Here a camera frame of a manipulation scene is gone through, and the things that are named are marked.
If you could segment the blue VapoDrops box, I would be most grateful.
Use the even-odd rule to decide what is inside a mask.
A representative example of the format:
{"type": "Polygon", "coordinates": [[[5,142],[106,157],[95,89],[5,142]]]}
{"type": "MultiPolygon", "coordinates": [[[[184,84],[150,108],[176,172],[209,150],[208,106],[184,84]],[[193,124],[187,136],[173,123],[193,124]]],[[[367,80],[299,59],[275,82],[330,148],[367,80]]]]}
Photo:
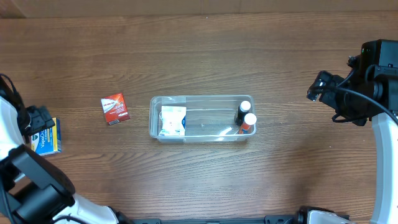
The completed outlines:
{"type": "Polygon", "coordinates": [[[41,156],[62,152],[60,120],[53,118],[55,126],[35,133],[30,137],[30,148],[41,156]]]}

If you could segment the red medicine box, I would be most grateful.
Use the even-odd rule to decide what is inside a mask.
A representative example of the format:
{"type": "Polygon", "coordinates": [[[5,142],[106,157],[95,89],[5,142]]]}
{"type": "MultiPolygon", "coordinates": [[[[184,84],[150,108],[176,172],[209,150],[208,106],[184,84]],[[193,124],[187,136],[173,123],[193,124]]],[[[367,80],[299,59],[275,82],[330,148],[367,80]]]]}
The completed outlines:
{"type": "Polygon", "coordinates": [[[102,98],[101,105],[108,125],[117,124],[130,118],[122,93],[102,98]]]}

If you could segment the orange tube white cap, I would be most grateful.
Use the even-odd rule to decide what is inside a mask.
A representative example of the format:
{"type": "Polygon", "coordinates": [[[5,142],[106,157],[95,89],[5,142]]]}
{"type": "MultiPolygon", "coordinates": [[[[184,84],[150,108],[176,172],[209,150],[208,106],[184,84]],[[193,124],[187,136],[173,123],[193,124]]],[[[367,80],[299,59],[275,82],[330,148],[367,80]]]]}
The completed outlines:
{"type": "Polygon", "coordinates": [[[252,127],[256,124],[257,117],[253,113],[248,113],[244,116],[243,123],[239,127],[238,134],[249,134],[252,127]]]}

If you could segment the dark bottle white cap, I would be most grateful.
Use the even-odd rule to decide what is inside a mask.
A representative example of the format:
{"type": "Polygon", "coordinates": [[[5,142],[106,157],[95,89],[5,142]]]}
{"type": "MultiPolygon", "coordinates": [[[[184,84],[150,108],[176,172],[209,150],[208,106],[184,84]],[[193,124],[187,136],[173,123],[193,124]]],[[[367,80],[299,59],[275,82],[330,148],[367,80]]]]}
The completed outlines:
{"type": "Polygon", "coordinates": [[[251,109],[251,103],[249,101],[242,101],[238,106],[236,115],[234,117],[234,122],[237,126],[242,125],[244,117],[249,113],[251,109]]]}

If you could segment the white medicine box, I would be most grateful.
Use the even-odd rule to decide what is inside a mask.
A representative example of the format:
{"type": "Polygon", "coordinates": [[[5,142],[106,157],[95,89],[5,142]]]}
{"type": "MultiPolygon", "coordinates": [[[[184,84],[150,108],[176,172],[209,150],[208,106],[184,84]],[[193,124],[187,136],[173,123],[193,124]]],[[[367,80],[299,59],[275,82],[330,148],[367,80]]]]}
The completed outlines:
{"type": "Polygon", "coordinates": [[[162,129],[159,136],[184,136],[187,108],[183,106],[162,106],[162,129]]]}

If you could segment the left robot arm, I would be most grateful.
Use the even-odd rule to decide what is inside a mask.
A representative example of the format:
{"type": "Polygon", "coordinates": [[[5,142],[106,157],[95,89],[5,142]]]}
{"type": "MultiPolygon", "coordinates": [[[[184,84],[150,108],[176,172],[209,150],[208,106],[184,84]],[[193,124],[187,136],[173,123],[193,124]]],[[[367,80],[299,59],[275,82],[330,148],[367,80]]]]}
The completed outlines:
{"type": "Polygon", "coordinates": [[[132,223],[78,195],[59,168],[31,149],[30,137],[55,125],[46,107],[25,106],[1,75],[1,214],[11,223],[132,223]]]}

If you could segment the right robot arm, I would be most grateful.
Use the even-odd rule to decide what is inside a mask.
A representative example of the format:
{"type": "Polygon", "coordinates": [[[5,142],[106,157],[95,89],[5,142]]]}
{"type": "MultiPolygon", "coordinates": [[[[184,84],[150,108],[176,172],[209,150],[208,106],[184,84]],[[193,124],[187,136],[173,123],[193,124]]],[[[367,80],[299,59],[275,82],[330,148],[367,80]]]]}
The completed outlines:
{"type": "Polygon", "coordinates": [[[376,140],[376,199],[370,223],[397,223],[397,41],[365,42],[343,78],[318,73],[307,98],[335,110],[335,123],[371,122],[376,140]]]}

